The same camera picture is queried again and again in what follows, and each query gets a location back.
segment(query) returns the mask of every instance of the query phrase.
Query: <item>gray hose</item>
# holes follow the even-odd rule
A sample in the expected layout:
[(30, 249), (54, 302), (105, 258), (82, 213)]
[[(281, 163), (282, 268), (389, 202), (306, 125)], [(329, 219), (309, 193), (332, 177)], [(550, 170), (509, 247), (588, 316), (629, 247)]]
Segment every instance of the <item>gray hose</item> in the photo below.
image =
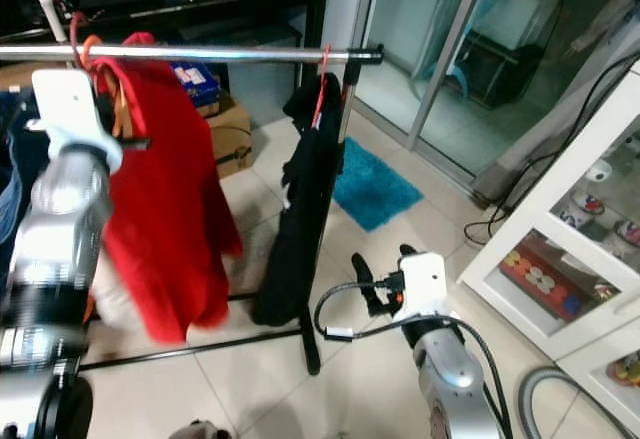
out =
[(620, 435), (624, 439), (638, 439), (629, 429), (627, 429), (620, 421), (613, 417), (609, 411), (606, 411), (598, 402), (593, 399), (588, 393), (586, 393), (576, 381), (571, 379), (566, 373), (555, 367), (540, 367), (534, 369), (522, 380), (520, 383), (520, 389), (518, 389), (518, 414), (520, 415), (520, 422), (522, 428), (528, 439), (542, 439), (540, 431), (536, 426), (536, 421), (533, 417), (533, 392), (537, 385), (545, 379), (559, 379), (572, 385), (580, 392), (583, 392), (591, 402), (593, 402), (603, 412), (607, 419), (618, 429)]

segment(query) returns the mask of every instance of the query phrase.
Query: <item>tile floor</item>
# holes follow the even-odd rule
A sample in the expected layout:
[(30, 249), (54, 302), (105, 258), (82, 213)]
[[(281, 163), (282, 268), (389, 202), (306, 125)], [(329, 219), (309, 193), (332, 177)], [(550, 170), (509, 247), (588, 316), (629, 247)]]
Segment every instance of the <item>tile floor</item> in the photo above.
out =
[[(420, 101), (412, 86), (424, 94), (426, 81), (412, 85), (407, 74), (389, 62), (362, 70), (356, 95), (405, 132), (411, 129)], [(520, 100), (485, 109), (444, 86), (420, 137), (473, 174), (480, 173), (544, 115)]]
[[(437, 170), (356, 113), (349, 134), (418, 187), (425, 199), (369, 234), (334, 204), (311, 304), (329, 287), (353, 278), (349, 257), (354, 251), (365, 256), (377, 276), (394, 268), (403, 242), (437, 251), (446, 256), (450, 305), (493, 349), (513, 405), (520, 378), (548, 360), (466, 286), (454, 284), (477, 252), (464, 243), (460, 226), (480, 211)], [(277, 231), (278, 171), (296, 138), (284, 119), (257, 130), (255, 166), (223, 181), (246, 246), (242, 260), (227, 263), (235, 291), (252, 290), (261, 277)], [(189, 343), (265, 330), (250, 323), (245, 308), (232, 303), (224, 327), (192, 330)], [(355, 328), (371, 324), (357, 294), (330, 303), (322, 320)], [(143, 333), (94, 327), (92, 334), (87, 360), (159, 348)], [(95, 395), (89, 437), (165, 438), (194, 418), (209, 419), (246, 439), (331, 439), (341, 432), (350, 438), (428, 437), (429, 412), (411, 353), (397, 331), (348, 345), (318, 340), (323, 369), (317, 377), (307, 374), (299, 337), (89, 372)], [(564, 384), (545, 384), (536, 393), (535, 413), (544, 438), (611, 437), (602, 418)], [(516, 437), (523, 438), (513, 409), (511, 416)]]

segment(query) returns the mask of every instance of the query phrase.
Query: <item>blue bath mat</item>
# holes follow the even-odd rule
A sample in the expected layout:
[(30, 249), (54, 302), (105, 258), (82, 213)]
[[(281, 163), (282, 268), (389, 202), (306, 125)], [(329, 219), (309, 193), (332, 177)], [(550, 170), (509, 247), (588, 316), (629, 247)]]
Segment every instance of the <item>blue bath mat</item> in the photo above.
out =
[(370, 232), (422, 199), (422, 193), (383, 161), (346, 139), (344, 170), (333, 198)]

